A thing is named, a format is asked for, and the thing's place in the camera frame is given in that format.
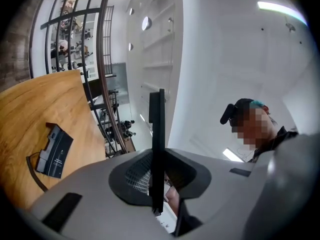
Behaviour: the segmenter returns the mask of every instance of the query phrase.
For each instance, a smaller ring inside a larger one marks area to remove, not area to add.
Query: wooden table
[[[0,183],[17,207],[29,208],[43,194],[30,175],[26,156],[46,147],[58,124],[72,138],[62,179],[85,165],[105,159],[105,140],[89,108],[79,70],[37,77],[0,93]],[[37,160],[32,160],[33,167]],[[61,179],[37,173],[51,188]]]

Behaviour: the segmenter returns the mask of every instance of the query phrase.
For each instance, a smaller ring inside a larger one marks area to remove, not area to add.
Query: black electronic device
[[[41,150],[35,170],[61,179],[65,160],[74,139],[56,123],[47,122],[46,126],[51,128],[48,135],[49,142],[45,149]]]

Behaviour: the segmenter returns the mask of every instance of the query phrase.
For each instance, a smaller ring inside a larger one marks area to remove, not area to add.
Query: ear
[[[269,115],[269,108],[266,105],[264,105],[262,109],[264,110],[264,112],[266,112],[267,115]]]

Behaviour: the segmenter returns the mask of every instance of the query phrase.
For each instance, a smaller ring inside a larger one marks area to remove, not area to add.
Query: cap
[[[241,98],[239,99],[234,105],[229,104],[221,119],[220,123],[222,125],[225,125],[228,121],[230,122],[230,125],[236,126],[237,125],[237,116],[244,111],[244,109],[248,109],[251,106],[257,106],[259,108],[263,107],[265,104],[261,101],[254,100],[251,98]]]

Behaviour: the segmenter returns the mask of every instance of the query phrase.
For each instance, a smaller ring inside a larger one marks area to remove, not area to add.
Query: desk
[[[50,131],[46,122],[58,124],[73,138],[62,179],[106,158],[105,139],[91,114],[79,70],[47,74],[1,92],[0,183],[20,208],[28,209],[43,194],[30,175],[26,156],[45,148]],[[61,180],[36,174],[48,189]]]

